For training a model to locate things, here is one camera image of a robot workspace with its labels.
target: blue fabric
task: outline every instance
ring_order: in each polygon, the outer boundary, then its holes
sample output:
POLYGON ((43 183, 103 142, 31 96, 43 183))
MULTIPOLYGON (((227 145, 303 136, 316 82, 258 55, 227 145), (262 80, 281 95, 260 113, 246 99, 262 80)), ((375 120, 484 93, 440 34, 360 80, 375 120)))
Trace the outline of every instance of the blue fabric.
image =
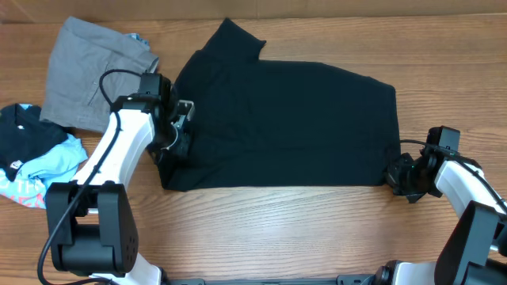
POLYGON ((44 197, 53 182, 68 182, 85 161, 81 139, 67 134, 67 140, 54 146, 45 155, 27 161, 10 182, 0 169, 0 194, 26 207, 45 209, 44 197))

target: black fabric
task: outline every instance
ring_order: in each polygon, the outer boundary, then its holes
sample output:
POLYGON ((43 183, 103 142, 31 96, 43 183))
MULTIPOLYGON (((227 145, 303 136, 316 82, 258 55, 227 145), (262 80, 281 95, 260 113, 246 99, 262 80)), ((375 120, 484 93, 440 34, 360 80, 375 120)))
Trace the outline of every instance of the black fabric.
POLYGON ((395 89, 322 63, 258 60, 264 44, 226 19, 186 64, 175 88, 195 103, 194 140, 188 160, 159 166, 162 186, 383 184, 400 155, 395 89))
POLYGON ((10 181, 16 179, 22 163, 42 156, 67 139, 59 125, 40 122, 39 117, 38 106, 25 110, 13 104, 0 111, 0 168, 10 181))

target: dark fabric on floor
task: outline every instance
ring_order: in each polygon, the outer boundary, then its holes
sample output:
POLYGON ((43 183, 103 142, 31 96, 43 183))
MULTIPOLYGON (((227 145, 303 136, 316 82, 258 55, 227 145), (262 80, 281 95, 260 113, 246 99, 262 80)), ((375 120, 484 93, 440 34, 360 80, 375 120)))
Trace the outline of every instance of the dark fabric on floor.
POLYGON ((38 106, 25 110, 13 104, 0 111, 0 168, 10 181, 15 180, 23 163, 46 154, 67 139, 59 125, 40 122, 39 117, 38 106))
POLYGON ((395 88, 322 63, 258 60, 264 44, 226 19, 186 64, 175 88, 195 103, 194 140, 173 175, 159 167, 164 188, 383 184, 400 155, 395 88))

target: black cable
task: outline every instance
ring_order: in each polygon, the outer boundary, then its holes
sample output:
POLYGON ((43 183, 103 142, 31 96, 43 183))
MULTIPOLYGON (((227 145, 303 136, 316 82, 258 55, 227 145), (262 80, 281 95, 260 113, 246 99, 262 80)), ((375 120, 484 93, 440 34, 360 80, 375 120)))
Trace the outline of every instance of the black cable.
POLYGON ((414 139, 402 139, 399 141, 400 143, 415 143, 420 144, 422 146, 427 146, 431 149, 440 151, 441 154, 443 154, 446 158, 448 158, 451 161, 457 162, 459 165, 461 165, 463 168, 465 168, 466 171, 468 171, 470 174, 472 174, 474 177, 476 177, 479 181, 481 181, 482 185, 486 187, 488 192, 492 195, 497 205, 507 214, 507 206, 505 205, 505 200, 502 199, 491 187, 491 185, 486 181, 486 179, 482 178, 477 171, 474 171, 471 169, 466 163, 463 162, 463 160, 470 160, 470 158, 465 158, 463 156, 458 155, 456 152, 448 150, 446 148, 443 148, 441 146, 435 146, 426 142, 417 141, 414 139))
MULTIPOLYGON (((107 75, 114 73, 114 72, 128 73, 128 74, 137 75, 139 77, 141 76, 141 74, 138 74, 138 73, 131 71, 131 70, 113 69, 113 70, 108 70, 108 71, 104 72, 98 81, 98 86, 102 92, 102 96, 104 97, 105 101, 109 104, 109 107, 112 107, 112 102, 104 90, 103 81, 107 75)), ((104 160, 107 158, 109 152, 111 151, 112 147, 114 146, 114 143, 118 139, 118 135, 120 135, 120 131, 121 131, 120 115, 118 114, 118 112, 114 112, 114 114, 116 117, 116 130, 114 132, 114 136, 111 139, 111 142, 109 143, 108 147, 105 149, 104 153, 102 154, 101 158, 98 160, 97 164, 93 167, 91 174, 88 176, 88 178, 86 178, 85 183, 81 187, 79 187, 79 190, 78 190, 76 196, 72 199, 71 203, 69 204, 69 206, 67 207, 67 209, 63 213, 62 218, 60 218, 60 220, 56 224, 55 229, 49 235, 48 239, 46 240, 46 244, 44 245, 42 252, 40 253, 39 262, 37 264, 37 276, 39 277, 39 281, 43 285, 56 285, 56 284, 50 283, 44 277, 44 261, 46 260, 46 255, 48 254, 48 250, 51 247, 51 244, 52 244, 53 240, 55 239, 56 234, 58 233, 59 229, 62 227, 63 221, 69 216, 69 214, 70 213, 74 214, 74 211, 76 210, 76 208, 79 205, 81 197, 86 192, 86 189, 90 185, 90 182, 92 181, 93 177, 95 177, 95 174, 98 173, 99 169, 102 166, 102 163, 104 163, 104 160)), ((81 285, 81 284, 100 283, 100 282, 106 283, 106 284, 112 284, 112 285, 116 284, 114 281, 112 281, 110 279, 106 279, 106 278, 88 278, 88 279, 84 279, 84 280, 74 281, 74 282, 65 283, 65 284, 58 284, 58 285, 81 285)))

